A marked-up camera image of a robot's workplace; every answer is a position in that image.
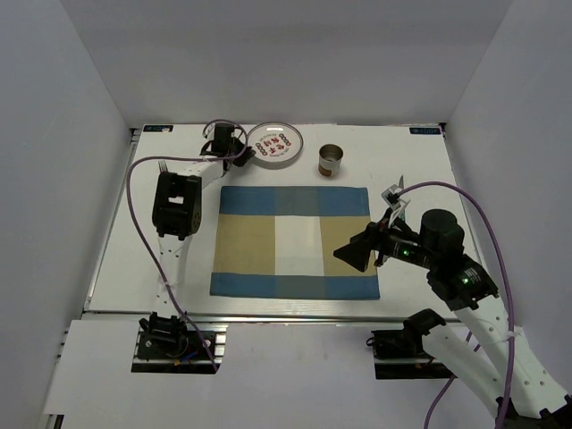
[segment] white plate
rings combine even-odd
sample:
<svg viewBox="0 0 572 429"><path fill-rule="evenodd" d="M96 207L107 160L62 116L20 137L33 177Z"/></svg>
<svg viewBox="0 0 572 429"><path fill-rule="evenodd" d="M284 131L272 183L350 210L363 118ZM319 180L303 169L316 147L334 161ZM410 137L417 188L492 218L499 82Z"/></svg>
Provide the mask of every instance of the white plate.
<svg viewBox="0 0 572 429"><path fill-rule="evenodd" d="M265 122L248 133L248 145L255 151L256 164L265 168L283 168L292 164L304 147L302 135L282 122Z"/></svg>

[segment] blue stripe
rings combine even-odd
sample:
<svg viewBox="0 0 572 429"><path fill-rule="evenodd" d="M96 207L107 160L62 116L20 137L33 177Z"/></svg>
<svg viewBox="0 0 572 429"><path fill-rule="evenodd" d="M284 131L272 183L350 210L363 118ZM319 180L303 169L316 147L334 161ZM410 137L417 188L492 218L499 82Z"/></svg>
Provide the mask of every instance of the blue stripe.
<svg viewBox="0 0 572 429"><path fill-rule="evenodd" d="M318 187L320 216L369 216L366 188Z"/></svg>
<svg viewBox="0 0 572 429"><path fill-rule="evenodd" d="M243 298L276 298L276 276L212 273L211 295Z"/></svg>
<svg viewBox="0 0 572 429"><path fill-rule="evenodd" d="M377 275L324 277L326 299L379 299Z"/></svg>
<svg viewBox="0 0 572 429"><path fill-rule="evenodd" d="M377 275L369 277L304 276L307 293L286 285L302 276L213 273L211 295L274 299L379 299Z"/></svg>
<svg viewBox="0 0 572 429"><path fill-rule="evenodd" d="M369 216L366 188L224 186L220 213L267 216Z"/></svg>
<svg viewBox="0 0 572 429"><path fill-rule="evenodd" d="M224 215L274 216L276 192L267 186L223 186L220 213Z"/></svg>

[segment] striped cloth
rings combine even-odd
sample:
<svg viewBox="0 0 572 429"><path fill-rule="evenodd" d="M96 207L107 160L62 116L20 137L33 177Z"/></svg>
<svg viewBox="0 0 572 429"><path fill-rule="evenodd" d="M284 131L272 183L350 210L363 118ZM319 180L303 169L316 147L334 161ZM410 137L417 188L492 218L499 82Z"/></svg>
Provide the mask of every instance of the striped cloth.
<svg viewBox="0 0 572 429"><path fill-rule="evenodd" d="M373 260L360 273L333 257L369 217L367 189L221 189L211 295L379 299Z"/></svg>

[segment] white wall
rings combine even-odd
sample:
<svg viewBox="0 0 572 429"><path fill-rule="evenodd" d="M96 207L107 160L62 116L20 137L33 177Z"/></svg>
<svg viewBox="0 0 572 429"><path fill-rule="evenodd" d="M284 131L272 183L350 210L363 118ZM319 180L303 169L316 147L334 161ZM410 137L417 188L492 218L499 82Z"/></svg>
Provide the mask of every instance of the white wall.
<svg viewBox="0 0 572 429"><path fill-rule="evenodd" d="M57 0L0 13L0 415L36 427L80 315L129 131Z"/></svg>
<svg viewBox="0 0 572 429"><path fill-rule="evenodd" d="M511 0L63 0L123 117L447 121Z"/></svg>
<svg viewBox="0 0 572 429"><path fill-rule="evenodd" d="M498 234L517 320L568 391L570 22L569 0L516 0L450 119L448 143L458 181L483 203ZM481 224L478 236L489 266L497 266Z"/></svg>

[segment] beige square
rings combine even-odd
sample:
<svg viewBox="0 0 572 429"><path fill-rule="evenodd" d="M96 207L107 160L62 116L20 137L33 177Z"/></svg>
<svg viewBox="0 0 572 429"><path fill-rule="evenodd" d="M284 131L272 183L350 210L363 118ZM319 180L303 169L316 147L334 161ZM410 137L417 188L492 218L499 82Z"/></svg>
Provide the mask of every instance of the beige square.
<svg viewBox="0 0 572 429"><path fill-rule="evenodd" d="M369 222L368 216L324 216L320 218L324 275L326 277L376 275L373 253L369 257L369 264L365 273L361 273L351 265L333 257L333 251L336 248L348 244L349 239L362 232Z"/></svg>
<svg viewBox="0 0 572 429"><path fill-rule="evenodd" d="M219 214L214 273L275 271L274 216Z"/></svg>

